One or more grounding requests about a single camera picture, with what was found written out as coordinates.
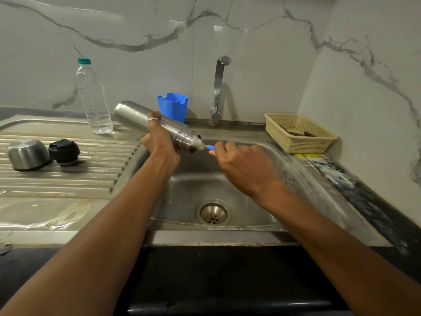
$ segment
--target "basket rim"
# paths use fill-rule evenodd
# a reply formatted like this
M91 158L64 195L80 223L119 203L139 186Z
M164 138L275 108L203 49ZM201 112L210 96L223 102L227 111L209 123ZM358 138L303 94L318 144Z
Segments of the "basket rim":
M290 133L288 133L287 131L285 131L282 127L280 127L274 120L271 119L271 115L295 115L298 117L302 117L303 119L312 122L313 124L317 125L318 127L320 127L321 129L323 129L324 131L328 132L331 136L295 136L295 135L291 135ZM339 137L335 134L333 134L331 131L329 131L327 128L321 126L319 123L305 117L299 114L295 114L295 113L265 113L264 117L266 118L266 120L269 120L274 126L276 126L276 128L278 130L281 130L282 133L284 133L287 137L289 138L293 138L293 139L298 139L298 140L320 140L322 139L329 139L329 140L337 140Z

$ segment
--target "black lid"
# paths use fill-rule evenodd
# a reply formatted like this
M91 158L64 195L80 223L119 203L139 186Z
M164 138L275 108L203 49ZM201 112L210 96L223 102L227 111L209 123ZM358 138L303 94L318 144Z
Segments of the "black lid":
M50 153L51 159L56 160L62 166L70 163L74 164L80 154L77 144L65 138L51 143L48 152Z

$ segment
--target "perforated basket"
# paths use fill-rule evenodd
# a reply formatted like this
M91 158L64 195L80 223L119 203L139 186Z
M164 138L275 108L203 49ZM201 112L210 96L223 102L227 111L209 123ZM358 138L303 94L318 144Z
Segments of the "perforated basket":
M321 127L317 123L297 114L268 113L266 118L266 132L278 143L282 149L291 154L321 154L330 143L338 137ZM309 132L315 136L294 136L285 131L304 134Z

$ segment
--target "person's left hand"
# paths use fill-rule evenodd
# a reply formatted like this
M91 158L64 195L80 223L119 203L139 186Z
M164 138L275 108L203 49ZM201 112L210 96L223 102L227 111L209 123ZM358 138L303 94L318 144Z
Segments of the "person's left hand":
M149 113L148 117L161 117L160 111ZM161 155L169 158L175 167L180 162L180 155L174 149L170 134L156 120L150 120L148 124L149 133L140 139L140 142L150 151L151 156Z

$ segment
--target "person's right arm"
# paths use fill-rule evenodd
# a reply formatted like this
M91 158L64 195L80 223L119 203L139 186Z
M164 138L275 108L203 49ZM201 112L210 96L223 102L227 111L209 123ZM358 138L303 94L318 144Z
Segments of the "person's right arm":
M277 180L261 148L218 142L209 153L235 187L274 215L303 246L352 312L421 313L421 286Z

